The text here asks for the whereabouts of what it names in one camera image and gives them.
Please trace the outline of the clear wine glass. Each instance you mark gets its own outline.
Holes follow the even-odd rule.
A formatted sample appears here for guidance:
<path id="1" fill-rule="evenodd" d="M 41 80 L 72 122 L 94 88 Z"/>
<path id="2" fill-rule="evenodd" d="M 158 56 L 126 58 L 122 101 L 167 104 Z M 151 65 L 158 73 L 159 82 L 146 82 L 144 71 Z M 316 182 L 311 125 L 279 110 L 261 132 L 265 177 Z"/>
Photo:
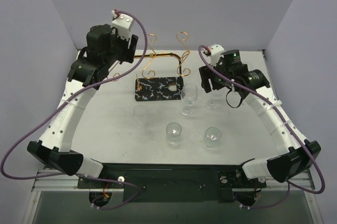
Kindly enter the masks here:
<path id="1" fill-rule="evenodd" d="M 208 95 L 208 100 L 206 101 L 205 105 L 210 110 L 215 110 L 219 106 L 219 100 L 222 96 L 221 90 L 214 90 L 210 92 Z"/>
<path id="2" fill-rule="evenodd" d="M 184 116 L 191 116 L 193 114 L 192 105 L 198 97 L 197 86 L 192 83 L 184 84 L 181 90 L 181 100 L 183 105 L 180 109 L 181 114 Z"/>

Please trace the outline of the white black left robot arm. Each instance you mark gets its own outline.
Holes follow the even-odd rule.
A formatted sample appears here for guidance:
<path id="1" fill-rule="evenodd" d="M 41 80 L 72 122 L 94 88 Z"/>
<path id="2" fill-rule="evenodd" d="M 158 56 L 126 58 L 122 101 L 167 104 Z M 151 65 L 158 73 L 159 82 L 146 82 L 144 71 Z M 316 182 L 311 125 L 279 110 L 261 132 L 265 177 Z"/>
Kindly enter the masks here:
<path id="1" fill-rule="evenodd" d="M 118 61 L 132 63 L 138 41 L 130 34 L 131 23 L 104 24 L 91 27 L 82 48 L 67 75 L 64 93 L 45 132 L 31 141 L 28 152 L 41 163 L 69 176 L 89 176 L 97 188 L 107 185 L 108 174 L 102 163 L 72 150 L 73 136 L 91 98 Z"/>

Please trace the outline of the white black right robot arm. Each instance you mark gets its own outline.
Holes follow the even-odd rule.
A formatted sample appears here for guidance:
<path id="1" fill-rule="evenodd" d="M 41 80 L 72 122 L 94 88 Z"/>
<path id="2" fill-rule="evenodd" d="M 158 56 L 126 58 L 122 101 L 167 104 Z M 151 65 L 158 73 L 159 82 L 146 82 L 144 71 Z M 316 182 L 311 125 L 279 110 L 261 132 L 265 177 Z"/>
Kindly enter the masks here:
<path id="1" fill-rule="evenodd" d="M 239 50 L 225 51 L 214 44 L 205 47 L 203 53 L 211 59 L 210 64 L 199 68 L 205 92 L 226 87 L 238 93 L 262 121 L 276 146 L 277 156 L 243 163 L 242 169 L 235 173 L 236 183 L 246 187 L 261 177 L 282 183 L 313 166 L 320 145 L 309 141 L 292 123 L 262 71 L 249 70 L 242 63 Z"/>

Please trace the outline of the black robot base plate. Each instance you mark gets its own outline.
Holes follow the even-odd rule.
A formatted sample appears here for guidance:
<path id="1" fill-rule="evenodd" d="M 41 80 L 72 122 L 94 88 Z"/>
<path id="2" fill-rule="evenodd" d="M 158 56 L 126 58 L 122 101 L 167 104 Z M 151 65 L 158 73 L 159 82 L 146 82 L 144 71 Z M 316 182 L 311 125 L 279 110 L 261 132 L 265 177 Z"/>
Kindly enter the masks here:
<path id="1" fill-rule="evenodd" d="M 238 192 L 253 200 L 266 188 L 257 178 L 248 179 L 241 165 L 106 163 L 99 180 L 80 178 L 80 189 L 122 189 L 123 201 L 204 202 L 234 201 Z"/>

